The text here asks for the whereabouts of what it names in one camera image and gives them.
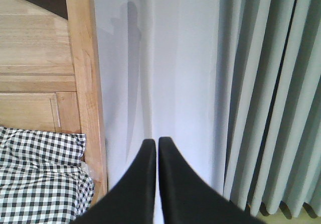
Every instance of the pillow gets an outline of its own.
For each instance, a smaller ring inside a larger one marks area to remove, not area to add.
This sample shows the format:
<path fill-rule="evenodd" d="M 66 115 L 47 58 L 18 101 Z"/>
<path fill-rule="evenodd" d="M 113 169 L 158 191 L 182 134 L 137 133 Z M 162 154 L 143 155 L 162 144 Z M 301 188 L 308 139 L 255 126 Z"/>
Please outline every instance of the pillow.
<path fill-rule="evenodd" d="M 48 162 L 80 166 L 85 144 L 85 134 L 63 134 L 0 126 L 0 152 L 8 148 L 10 155 L 34 164 Z M 9 157 L 2 158 L 2 161 L 5 161 Z"/>

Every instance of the wooden bed headboard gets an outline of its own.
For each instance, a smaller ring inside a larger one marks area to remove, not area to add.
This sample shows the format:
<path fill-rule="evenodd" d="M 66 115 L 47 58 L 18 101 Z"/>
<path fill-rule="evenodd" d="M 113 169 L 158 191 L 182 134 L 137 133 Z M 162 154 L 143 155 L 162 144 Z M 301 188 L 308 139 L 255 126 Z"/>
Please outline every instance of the wooden bed headboard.
<path fill-rule="evenodd" d="M 107 166 L 94 1 L 66 2 L 68 20 L 37 1 L 0 0 L 0 125 L 86 133 L 96 202 Z"/>

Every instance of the checkered pillow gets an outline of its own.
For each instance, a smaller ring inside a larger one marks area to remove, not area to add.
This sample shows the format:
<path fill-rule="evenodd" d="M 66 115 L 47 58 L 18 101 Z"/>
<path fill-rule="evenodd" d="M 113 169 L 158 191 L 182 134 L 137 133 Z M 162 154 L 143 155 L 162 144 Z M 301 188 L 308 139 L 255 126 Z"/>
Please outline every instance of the checkered pillow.
<path fill-rule="evenodd" d="M 86 136 L 0 126 L 0 144 L 6 145 L 13 156 L 33 164 L 49 162 L 79 166 L 85 151 Z"/>
<path fill-rule="evenodd" d="M 85 136 L 0 127 L 0 223 L 69 223 L 94 194 Z"/>

